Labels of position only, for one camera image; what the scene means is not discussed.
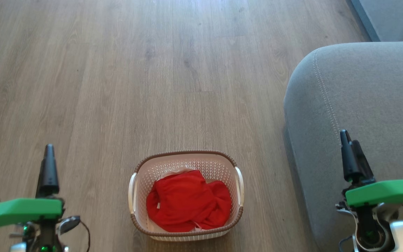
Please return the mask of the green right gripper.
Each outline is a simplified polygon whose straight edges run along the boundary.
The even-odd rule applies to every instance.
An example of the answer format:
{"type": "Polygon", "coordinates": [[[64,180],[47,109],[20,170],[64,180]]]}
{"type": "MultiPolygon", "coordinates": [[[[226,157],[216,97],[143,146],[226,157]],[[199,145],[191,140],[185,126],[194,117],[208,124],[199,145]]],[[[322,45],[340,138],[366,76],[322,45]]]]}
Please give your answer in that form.
{"type": "Polygon", "coordinates": [[[348,206],[403,204],[403,179],[376,181],[359,141],[351,140],[345,129],[340,132],[340,140],[344,180],[351,182],[350,187],[342,190],[348,206]],[[354,179],[356,163],[359,179],[354,179]]]}

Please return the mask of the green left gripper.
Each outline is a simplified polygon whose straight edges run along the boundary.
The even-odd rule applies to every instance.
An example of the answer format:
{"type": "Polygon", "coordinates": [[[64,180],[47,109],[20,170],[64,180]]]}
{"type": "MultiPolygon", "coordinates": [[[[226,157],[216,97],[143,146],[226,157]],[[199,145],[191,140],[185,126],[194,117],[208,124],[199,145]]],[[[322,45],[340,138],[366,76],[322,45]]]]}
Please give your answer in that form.
{"type": "Polygon", "coordinates": [[[29,222],[39,226],[42,235],[53,236],[64,214],[64,200],[51,197],[60,191],[54,146],[45,146],[36,188],[36,198],[0,201],[0,228],[29,222]]]}

